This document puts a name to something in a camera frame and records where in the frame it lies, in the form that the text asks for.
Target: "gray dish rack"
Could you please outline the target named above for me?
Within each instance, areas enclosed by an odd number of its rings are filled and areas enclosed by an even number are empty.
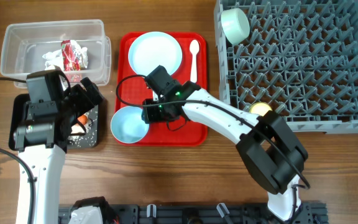
[[[251,29],[238,45],[221,26],[232,8]],[[220,100],[266,102],[293,131],[358,133],[358,0],[217,0],[214,25]]]

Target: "wooden tabletop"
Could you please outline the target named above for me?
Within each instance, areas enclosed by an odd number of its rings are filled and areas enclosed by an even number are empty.
[[[0,0],[0,57],[6,27],[20,22],[101,19],[114,57],[111,81],[101,87],[97,147],[70,150],[60,182],[60,203],[105,196],[110,204],[174,205],[267,202],[267,193],[248,174],[236,148],[209,130],[198,147],[131,147],[118,144],[110,130],[114,113],[119,41],[133,31],[197,32],[208,43],[209,92],[218,97],[218,53],[214,40],[215,0],[181,1],[9,1]],[[0,82],[0,147],[8,149],[13,100],[19,90]],[[327,203],[331,223],[358,223],[358,134],[298,133],[309,152],[302,200]],[[14,223],[19,165],[0,154],[0,224]]]

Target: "round yellow object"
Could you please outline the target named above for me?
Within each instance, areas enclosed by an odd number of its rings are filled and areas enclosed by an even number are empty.
[[[254,103],[253,105],[251,105],[249,112],[263,116],[268,111],[271,111],[271,110],[272,110],[272,108],[267,103],[259,102],[259,103]]]

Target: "transparent container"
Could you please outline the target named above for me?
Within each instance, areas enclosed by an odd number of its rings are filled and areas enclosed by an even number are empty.
[[[75,40],[88,48],[88,68],[65,72],[81,75],[99,86],[106,85],[111,71],[111,43],[101,20],[33,22],[11,24],[6,28],[1,53],[1,74],[25,80],[33,72],[45,70],[43,54],[61,49],[63,40]],[[25,83],[16,83],[25,88]]]

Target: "blue bowl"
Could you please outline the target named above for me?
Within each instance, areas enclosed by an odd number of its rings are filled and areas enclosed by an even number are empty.
[[[126,106],[119,109],[111,119],[112,135],[120,142],[132,144],[146,136],[149,125],[142,120],[142,109]]]

